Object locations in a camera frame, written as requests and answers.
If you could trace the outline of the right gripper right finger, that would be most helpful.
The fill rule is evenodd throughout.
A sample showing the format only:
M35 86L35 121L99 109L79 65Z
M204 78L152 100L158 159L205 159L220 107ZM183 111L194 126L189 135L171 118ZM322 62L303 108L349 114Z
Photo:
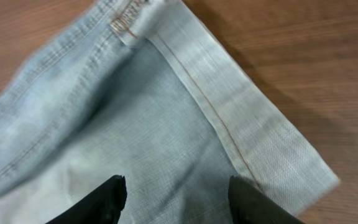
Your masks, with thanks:
M234 224L304 224L240 177L230 177L228 199Z

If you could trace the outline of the light blue denim shorts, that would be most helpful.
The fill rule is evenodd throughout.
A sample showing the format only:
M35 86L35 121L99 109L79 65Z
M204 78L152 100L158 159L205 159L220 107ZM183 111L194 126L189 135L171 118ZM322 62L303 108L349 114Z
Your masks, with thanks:
M98 1L0 93L0 223L114 175L121 223L229 223L233 175L292 215L339 182L181 1Z

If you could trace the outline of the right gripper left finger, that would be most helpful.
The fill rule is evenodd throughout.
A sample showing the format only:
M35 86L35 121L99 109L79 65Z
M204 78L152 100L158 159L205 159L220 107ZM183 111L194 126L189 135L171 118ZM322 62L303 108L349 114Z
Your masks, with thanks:
M126 199L126 179L114 175L47 224L117 224Z

